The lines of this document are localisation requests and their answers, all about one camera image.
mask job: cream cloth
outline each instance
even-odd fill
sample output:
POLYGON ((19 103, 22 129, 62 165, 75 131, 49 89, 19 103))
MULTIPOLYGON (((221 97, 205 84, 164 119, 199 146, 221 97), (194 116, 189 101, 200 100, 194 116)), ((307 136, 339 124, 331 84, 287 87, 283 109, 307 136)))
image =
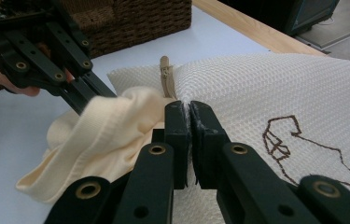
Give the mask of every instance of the cream cloth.
MULTIPOLYGON (((109 74, 117 92, 161 91, 159 66, 109 74)), ((350 189, 350 61, 300 54, 206 59, 174 67, 176 96, 209 104, 234 142, 252 146, 290 183, 325 175, 350 189)), ((189 168, 189 183, 195 179, 189 168)), ((177 190, 174 223, 223 223, 216 192, 177 190)))
POLYGON ((74 181, 97 175, 114 181, 132 170, 152 130, 163 128, 164 107, 173 100, 153 89, 128 89, 118 98, 95 97, 80 117, 70 111, 49 128, 44 160, 17 189, 55 202, 74 181))

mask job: white mesh fabric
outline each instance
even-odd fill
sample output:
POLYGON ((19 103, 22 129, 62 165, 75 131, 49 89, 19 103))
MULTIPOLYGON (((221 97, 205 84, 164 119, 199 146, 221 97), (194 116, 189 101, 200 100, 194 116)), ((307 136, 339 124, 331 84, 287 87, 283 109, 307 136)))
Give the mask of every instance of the white mesh fabric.
MULTIPOLYGON (((230 139, 252 146, 284 180, 325 175, 350 189, 350 61, 273 53, 202 60, 175 70, 175 88, 183 102, 212 106, 230 139)), ((174 223, 222 223, 215 196, 177 191, 174 223)))

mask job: gray floor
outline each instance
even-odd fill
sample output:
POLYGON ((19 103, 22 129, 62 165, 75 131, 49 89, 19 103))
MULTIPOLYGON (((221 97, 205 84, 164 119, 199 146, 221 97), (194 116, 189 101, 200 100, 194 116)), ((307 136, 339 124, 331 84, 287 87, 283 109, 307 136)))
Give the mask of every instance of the gray floor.
POLYGON ((350 0, 340 0, 332 18, 296 38, 331 57, 350 60, 350 0))

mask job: wicker basket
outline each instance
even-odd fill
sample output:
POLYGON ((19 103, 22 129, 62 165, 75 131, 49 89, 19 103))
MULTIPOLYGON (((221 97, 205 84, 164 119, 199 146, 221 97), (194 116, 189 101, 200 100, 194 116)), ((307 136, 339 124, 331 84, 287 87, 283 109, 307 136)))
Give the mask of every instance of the wicker basket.
POLYGON ((191 0, 62 0, 98 57, 190 27, 191 0))

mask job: black object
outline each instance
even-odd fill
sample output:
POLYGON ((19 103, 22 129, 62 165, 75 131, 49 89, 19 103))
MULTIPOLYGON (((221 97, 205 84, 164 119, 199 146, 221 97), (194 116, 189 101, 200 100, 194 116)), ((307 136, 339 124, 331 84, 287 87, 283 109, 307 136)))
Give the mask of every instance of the black object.
POLYGON ((2 74, 19 88, 35 86, 62 96, 78 114, 93 96, 116 96, 92 72, 89 45, 57 0, 0 1, 2 74), (74 79, 67 80, 64 69, 74 79))
POLYGON ((332 16, 340 0, 220 0, 286 34, 296 35, 332 16))
MULTIPOLYGON (((297 187, 289 185, 252 147, 231 142, 209 105, 174 102, 165 109, 165 117, 170 115, 174 121, 153 133, 153 142, 142 148, 130 174, 111 184, 103 181, 100 189, 106 192, 84 200, 77 190, 82 192, 94 179, 96 183, 102 179, 78 180, 56 202, 46 223, 79 223, 78 218, 95 224, 172 223, 174 183, 177 181, 179 189, 185 184, 183 172, 176 175, 174 167, 188 158, 184 151, 176 153, 188 146, 192 146, 201 188, 217 190, 226 223, 350 223, 350 191, 338 181, 310 175, 297 187), (178 132, 178 137, 189 139, 193 133, 192 141, 182 140, 171 147, 167 135, 183 127, 185 120, 192 123, 191 130, 178 132), (114 189, 116 197, 112 199, 109 195, 114 189), (84 210, 86 205, 94 212, 84 210)), ((95 189, 85 192, 93 195, 95 189)))

